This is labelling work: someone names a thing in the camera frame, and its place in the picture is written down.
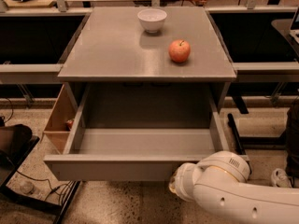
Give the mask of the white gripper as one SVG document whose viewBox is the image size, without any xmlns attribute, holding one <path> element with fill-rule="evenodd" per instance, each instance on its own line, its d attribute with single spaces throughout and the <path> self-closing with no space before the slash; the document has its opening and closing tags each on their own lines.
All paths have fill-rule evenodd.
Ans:
<svg viewBox="0 0 299 224">
<path fill-rule="evenodd" d="M 179 188 L 177 187 L 177 177 L 178 177 L 178 171 L 175 171 L 170 177 L 168 188 L 173 194 L 176 194 L 178 197 L 181 197 Z"/>
</svg>

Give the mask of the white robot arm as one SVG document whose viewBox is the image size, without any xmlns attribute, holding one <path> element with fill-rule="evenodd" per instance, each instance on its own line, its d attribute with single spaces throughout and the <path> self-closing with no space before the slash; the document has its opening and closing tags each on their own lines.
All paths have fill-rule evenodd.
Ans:
<svg viewBox="0 0 299 224">
<path fill-rule="evenodd" d="M 240 224 L 299 224 L 298 189 L 252 185 L 248 178 L 243 157 L 220 151 L 180 165 L 169 189 L 186 202 Z"/>
</svg>

